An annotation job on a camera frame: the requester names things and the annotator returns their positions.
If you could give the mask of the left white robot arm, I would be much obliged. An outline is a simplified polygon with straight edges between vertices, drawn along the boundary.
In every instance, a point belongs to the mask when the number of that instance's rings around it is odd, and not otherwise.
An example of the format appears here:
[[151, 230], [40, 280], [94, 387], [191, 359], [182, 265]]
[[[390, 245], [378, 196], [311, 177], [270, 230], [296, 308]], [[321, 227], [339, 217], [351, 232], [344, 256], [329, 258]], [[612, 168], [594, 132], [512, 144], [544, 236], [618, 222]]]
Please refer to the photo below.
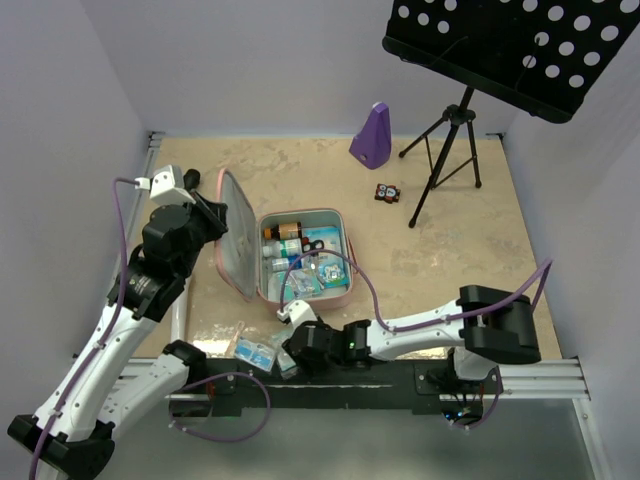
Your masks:
[[156, 208], [142, 241], [126, 251], [98, 324], [61, 384], [7, 433], [32, 454], [32, 479], [94, 479], [115, 450], [117, 434], [165, 395], [200, 390], [206, 356], [175, 340], [152, 370], [118, 396], [112, 389], [140, 343], [186, 289], [202, 248], [228, 230], [224, 203], [192, 191], [184, 203]]

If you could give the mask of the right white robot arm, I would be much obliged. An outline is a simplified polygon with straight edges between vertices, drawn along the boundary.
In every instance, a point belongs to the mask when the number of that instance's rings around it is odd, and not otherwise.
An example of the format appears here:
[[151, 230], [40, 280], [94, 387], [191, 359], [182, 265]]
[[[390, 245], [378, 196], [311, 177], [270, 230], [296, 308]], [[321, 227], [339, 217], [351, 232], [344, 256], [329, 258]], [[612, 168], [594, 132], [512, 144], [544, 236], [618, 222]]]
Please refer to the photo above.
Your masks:
[[448, 386], [469, 392], [498, 365], [541, 360], [529, 297], [479, 285], [462, 287], [459, 298], [434, 310], [386, 320], [360, 320], [337, 330], [305, 301], [277, 312], [292, 328], [285, 351], [307, 374], [341, 367], [388, 363], [421, 350], [448, 347]]

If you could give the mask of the teal blister pack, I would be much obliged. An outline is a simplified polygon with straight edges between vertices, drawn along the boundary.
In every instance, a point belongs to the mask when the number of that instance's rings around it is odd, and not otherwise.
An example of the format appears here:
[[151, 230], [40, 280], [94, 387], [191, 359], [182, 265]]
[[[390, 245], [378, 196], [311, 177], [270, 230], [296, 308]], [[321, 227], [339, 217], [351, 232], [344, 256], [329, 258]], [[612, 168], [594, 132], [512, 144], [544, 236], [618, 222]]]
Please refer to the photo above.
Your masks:
[[288, 329], [282, 330], [271, 336], [270, 342], [276, 351], [276, 363], [280, 375], [284, 380], [288, 380], [299, 373], [299, 367], [293, 358], [285, 351], [284, 342], [291, 336]]

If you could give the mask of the blue white sachet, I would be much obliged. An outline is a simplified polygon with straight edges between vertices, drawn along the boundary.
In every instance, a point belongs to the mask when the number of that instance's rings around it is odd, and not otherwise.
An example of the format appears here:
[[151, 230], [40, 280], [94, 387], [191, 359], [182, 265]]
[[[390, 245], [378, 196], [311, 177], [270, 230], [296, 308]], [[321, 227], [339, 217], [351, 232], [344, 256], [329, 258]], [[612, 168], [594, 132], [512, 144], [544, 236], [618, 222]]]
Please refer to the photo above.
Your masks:
[[265, 344], [239, 337], [233, 349], [233, 355], [252, 367], [270, 373], [276, 360], [276, 351]]

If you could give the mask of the black handled scissors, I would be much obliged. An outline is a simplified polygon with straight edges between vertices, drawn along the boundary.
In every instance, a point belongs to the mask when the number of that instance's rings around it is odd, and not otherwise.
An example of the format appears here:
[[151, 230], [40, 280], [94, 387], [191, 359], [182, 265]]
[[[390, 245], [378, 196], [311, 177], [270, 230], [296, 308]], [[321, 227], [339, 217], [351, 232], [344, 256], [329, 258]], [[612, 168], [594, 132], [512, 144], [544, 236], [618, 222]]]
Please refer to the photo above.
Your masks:
[[306, 254], [306, 257], [301, 260], [301, 265], [304, 268], [316, 269], [319, 264], [319, 251], [323, 248], [324, 242], [322, 240], [313, 240], [304, 244], [302, 252]]

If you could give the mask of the teal topped zip bag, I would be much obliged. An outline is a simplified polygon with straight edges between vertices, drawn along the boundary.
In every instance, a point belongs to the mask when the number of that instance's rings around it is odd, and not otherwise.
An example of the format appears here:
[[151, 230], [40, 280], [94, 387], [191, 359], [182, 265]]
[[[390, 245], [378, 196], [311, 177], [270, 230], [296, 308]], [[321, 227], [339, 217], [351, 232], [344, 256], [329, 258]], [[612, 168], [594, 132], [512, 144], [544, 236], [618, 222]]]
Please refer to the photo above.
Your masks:
[[293, 270], [287, 278], [285, 278], [284, 272], [279, 272], [277, 278], [277, 286], [279, 287], [277, 296], [280, 296], [281, 291], [284, 291], [283, 299], [285, 302], [315, 297], [322, 292], [317, 275], [311, 269]]

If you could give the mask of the brown medicine bottle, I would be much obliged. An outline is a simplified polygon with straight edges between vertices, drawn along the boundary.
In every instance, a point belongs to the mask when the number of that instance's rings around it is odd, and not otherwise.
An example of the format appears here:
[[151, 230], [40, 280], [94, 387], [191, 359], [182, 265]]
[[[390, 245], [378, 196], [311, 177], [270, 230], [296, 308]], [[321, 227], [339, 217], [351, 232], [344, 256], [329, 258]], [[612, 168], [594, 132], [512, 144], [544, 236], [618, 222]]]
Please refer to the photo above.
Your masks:
[[300, 222], [278, 224], [265, 228], [263, 236], [266, 240], [291, 240], [302, 238], [302, 225]]

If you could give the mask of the white green bottle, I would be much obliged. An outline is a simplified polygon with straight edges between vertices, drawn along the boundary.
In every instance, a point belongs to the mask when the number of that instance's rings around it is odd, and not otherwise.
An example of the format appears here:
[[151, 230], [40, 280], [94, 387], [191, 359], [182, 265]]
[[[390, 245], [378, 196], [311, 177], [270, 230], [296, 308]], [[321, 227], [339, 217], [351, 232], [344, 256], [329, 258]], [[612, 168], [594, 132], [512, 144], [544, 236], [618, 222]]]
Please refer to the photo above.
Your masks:
[[264, 258], [299, 256], [302, 254], [302, 247], [300, 239], [270, 241], [262, 247], [262, 255]]

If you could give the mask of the pink medicine kit case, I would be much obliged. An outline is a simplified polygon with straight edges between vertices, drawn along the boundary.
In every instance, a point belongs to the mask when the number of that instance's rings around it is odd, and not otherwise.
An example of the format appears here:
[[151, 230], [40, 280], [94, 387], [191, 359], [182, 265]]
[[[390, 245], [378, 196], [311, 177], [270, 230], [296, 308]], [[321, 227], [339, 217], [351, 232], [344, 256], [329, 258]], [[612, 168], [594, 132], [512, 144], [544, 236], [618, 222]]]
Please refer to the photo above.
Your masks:
[[258, 297], [329, 310], [350, 302], [353, 256], [344, 219], [331, 208], [289, 210], [258, 218], [230, 170], [219, 172], [217, 200], [228, 207], [228, 231], [215, 242], [219, 275], [245, 300]]

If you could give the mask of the large blue packet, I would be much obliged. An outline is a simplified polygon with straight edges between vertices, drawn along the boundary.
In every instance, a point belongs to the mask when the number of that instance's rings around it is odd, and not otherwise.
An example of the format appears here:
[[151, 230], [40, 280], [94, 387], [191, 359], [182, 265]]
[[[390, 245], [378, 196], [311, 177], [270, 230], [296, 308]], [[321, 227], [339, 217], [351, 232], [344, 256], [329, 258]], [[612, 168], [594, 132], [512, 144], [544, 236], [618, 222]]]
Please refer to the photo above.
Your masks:
[[[303, 236], [309, 240], [304, 246], [304, 251], [312, 247], [343, 253], [341, 230], [335, 226], [311, 227], [302, 229]], [[325, 288], [337, 288], [347, 286], [349, 283], [348, 272], [344, 260], [334, 254], [320, 252], [309, 255], [302, 260], [304, 267], [316, 271], [319, 282]]]

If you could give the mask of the white blue small bottle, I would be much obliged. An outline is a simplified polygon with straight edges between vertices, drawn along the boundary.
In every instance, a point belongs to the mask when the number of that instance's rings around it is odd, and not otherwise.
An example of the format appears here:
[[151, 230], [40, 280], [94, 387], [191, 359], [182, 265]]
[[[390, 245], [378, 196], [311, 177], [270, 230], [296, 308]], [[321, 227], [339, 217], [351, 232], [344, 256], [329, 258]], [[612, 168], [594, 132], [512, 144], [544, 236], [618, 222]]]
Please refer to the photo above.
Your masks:
[[274, 273], [287, 271], [289, 268], [292, 270], [301, 269], [303, 267], [302, 260], [299, 257], [283, 257], [274, 258], [271, 260], [271, 267]]

